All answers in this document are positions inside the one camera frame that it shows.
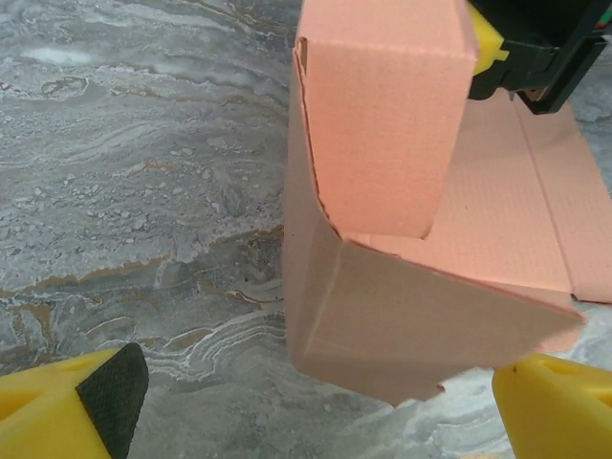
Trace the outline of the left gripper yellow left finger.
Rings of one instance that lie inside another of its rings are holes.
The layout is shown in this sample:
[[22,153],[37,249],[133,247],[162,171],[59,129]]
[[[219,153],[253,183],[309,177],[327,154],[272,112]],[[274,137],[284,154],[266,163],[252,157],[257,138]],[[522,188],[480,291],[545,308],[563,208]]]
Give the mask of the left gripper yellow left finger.
[[1,456],[125,458],[149,385],[129,342],[1,378]]

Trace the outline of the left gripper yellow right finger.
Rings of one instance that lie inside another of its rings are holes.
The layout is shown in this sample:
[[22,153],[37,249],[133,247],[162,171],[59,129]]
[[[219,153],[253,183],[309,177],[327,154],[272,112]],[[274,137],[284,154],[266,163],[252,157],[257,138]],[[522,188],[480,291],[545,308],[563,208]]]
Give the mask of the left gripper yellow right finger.
[[495,370],[492,392],[516,458],[611,458],[609,371],[532,354]]

